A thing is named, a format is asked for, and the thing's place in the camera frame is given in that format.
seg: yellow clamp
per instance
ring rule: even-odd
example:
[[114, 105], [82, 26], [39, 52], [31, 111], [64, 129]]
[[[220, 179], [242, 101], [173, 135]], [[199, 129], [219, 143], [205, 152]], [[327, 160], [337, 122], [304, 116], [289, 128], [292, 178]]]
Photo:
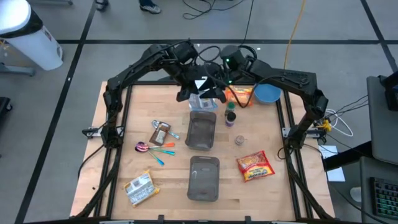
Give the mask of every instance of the yellow clamp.
[[331, 131], [331, 124], [330, 124], [328, 119], [324, 119], [323, 122], [322, 122], [322, 125], [317, 126], [317, 128], [322, 128], [326, 132], [330, 132]]

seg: chip bag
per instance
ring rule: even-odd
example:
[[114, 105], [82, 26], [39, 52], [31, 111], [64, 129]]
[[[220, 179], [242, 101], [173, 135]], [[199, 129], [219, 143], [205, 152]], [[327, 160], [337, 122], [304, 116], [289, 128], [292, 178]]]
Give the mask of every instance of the chip bag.
[[[231, 89], [235, 92], [236, 96], [239, 99], [239, 102], [241, 102], [242, 105], [248, 103], [253, 88], [238, 88], [232, 85], [229, 87], [231, 87]], [[227, 88], [225, 91], [225, 97], [227, 102], [232, 101], [234, 103], [238, 103], [229, 88]], [[253, 98], [250, 99], [249, 106], [251, 105], [253, 105]]]
[[124, 189], [133, 207], [139, 203], [159, 193], [160, 189], [154, 186], [149, 174], [149, 170], [145, 171], [141, 176], [128, 182]]
[[242, 172], [245, 182], [256, 177], [265, 177], [275, 174], [264, 151], [259, 151], [236, 159], [236, 161], [238, 162], [239, 170]]

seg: orange bag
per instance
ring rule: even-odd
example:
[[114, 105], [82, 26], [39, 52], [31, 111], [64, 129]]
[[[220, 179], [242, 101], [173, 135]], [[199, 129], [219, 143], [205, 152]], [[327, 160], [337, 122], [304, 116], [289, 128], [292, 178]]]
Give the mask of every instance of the orange bag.
[[[248, 103], [249, 97], [251, 92], [253, 91], [253, 88], [238, 88], [235, 86], [229, 86], [231, 89], [235, 92], [236, 96], [239, 99], [239, 102], [241, 102], [242, 105], [245, 105]], [[225, 91], [225, 97], [226, 101], [232, 101], [234, 103], [238, 103], [235, 99], [235, 96], [232, 94], [231, 90], [229, 88], [226, 89]], [[253, 105], [253, 97], [250, 99], [249, 106]]]
[[239, 170], [242, 172], [245, 182], [256, 177], [265, 177], [275, 174], [264, 151], [259, 151], [236, 159], [236, 161], [238, 162]]

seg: wooden table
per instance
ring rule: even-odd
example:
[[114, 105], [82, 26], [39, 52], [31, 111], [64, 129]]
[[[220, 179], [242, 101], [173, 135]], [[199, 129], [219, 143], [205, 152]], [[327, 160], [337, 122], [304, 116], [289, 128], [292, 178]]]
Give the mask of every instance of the wooden table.
[[[101, 86], [93, 126], [104, 123], [106, 108], [102, 93], [105, 86], [104, 82]], [[166, 220], [242, 221], [244, 216], [250, 215], [252, 220], [295, 220], [286, 164], [285, 161], [277, 158], [277, 151], [282, 147], [282, 138], [276, 105], [255, 103], [249, 108], [236, 108], [235, 125], [227, 128], [224, 124], [225, 105], [219, 102], [216, 112], [214, 146], [209, 152], [195, 151], [189, 149], [184, 143], [190, 109], [188, 101], [181, 103], [175, 101], [179, 89], [173, 85], [133, 86], [112, 219], [156, 220], [158, 215], [165, 215]], [[291, 95], [290, 99], [294, 118], [296, 122], [299, 122], [305, 113], [302, 100], [296, 95]], [[283, 100], [282, 107], [286, 126], [289, 126]], [[122, 113], [119, 114], [118, 120], [121, 120], [121, 115]], [[180, 140], [170, 135], [166, 138], [166, 142], [175, 142], [176, 146], [173, 148], [176, 152], [175, 156], [156, 152], [165, 162], [163, 167], [149, 154], [134, 150], [138, 141], [149, 142], [154, 132], [151, 125], [154, 119], [171, 124], [172, 131], [181, 137]], [[246, 138], [242, 146], [234, 143], [237, 135], [243, 135]], [[316, 140], [308, 139], [306, 143], [318, 147]], [[90, 139], [85, 157], [100, 145], [102, 145], [101, 138]], [[244, 183], [236, 159], [261, 150], [266, 152], [275, 174]], [[105, 150], [102, 150], [98, 153], [82, 169], [71, 215], [76, 215], [87, 204], [95, 193], [93, 187], [98, 188], [104, 152]], [[188, 178], [192, 156], [213, 156], [220, 160], [220, 189], [217, 201], [197, 202], [188, 199]], [[309, 190], [326, 212], [334, 216], [320, 153], [304, 146], [302, 159]], [[153, 181], [160, 187], [160, 192], [133, 208], [123, 186], [147, 169], [150, 169]], [[302, 194], [298, 187], [297, 191], [301, 213], [305, 217]], [[106, 192], [101, 214], [105, 214], [107, 201], [108, 193]]]

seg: concrete floor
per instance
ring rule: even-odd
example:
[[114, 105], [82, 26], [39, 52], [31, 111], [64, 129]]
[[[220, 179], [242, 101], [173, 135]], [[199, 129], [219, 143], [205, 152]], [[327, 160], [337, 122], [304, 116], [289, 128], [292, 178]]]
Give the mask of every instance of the concrete floor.
[[[115, 76], [127, 65], [135, 62], [147, 44], [162, 39], [202, 39], [222, 46], [225, 39], [244, 37], [250, 10], [250, 0], [228, 11], [212, 11], [198, 19], [188, 21], [183, 12], [192, 12], [180, 0], [156, 1], [163, 9], [159, 15], [139, 10], [138, 2], [111, 1], [106, 12], [95, 12], [87, 40], [151, 40], [145, 44], [91, 44], [81, 47], [77, 43], [89, 17], [92, 0], [74, 0], [74, 5], [43, 4], [31, 1], [33, 9], [42, 18], [52, 35], [60, 41], [65, 52], [64, 64], [53, 71], [43, 71], [18, 51], [8, 56], [0, 54], [0, 61], [8, 65], [33, 66], [34, 77], [0, 75], [0, 96], [12, 99], [14, 110], [0, 127], [0, 217], [2, 223], [14, 223], [27, 189], [34, 166], [44, 144], [53, 119], [58, 99], [68, 77], [70, 81], [65, 104], [53, 134], [43, 171], [33, 194], [25, 222], [68, 218], [76, 187], [76, 173], [83, 158], [86, 138], [81, 134], [93, 119], [100, 83]], [[189, 3], [201, 7], [203, 3]], [[367, 0], [371, 12], [386, 40], [398, 40], [394, 0]], [[226, 8], [232, 3], [219, 0], [215, 6]], [[273, 67], [282, 67], [285, 44], [272, 40], [289, 39], [299, 14], [300, 1], [254, 0], [248, 40], [266, 40], [269, 44], [249, 44], [258, 50], [259, 57]], [[366, 77], [390, 75], [392, 68], [380, 44], [353, 44], [345, 40], [377, 40], [375, 31], [361, 1], [308, 0], [295, 39], [325, 40], [313, 44], [294, 44], [290, 49], [287, 67], [292, 70], [315, 72], [318, 86], [329, 98], [329, 108], [338, 109], [366, 95]], [[341, 40], [330, 44], [329, 40]], [[392, 55], [398, 57], [398, 45], [388, 45]], [[75, 70], [73, 58], [78, 59]], [[143, 80], [157, 80], [164, 72], [150, 73]], [[356, 146], [370, 140], [370, 127], [366, 107], [346, 113], [345, 121], [354, 131], [348, 138], [340, 133], [331, 135], [339, 141]], [[336, 144], [339, 151], [347, 150]], [[330, 183], [348, 195], [350, 188], [360, 185], [359, 165], [343, 168], [344, 183]], [[351, 205], [331, 190], [336, 216], [342, 220], [360, 222], [360, 215]]]

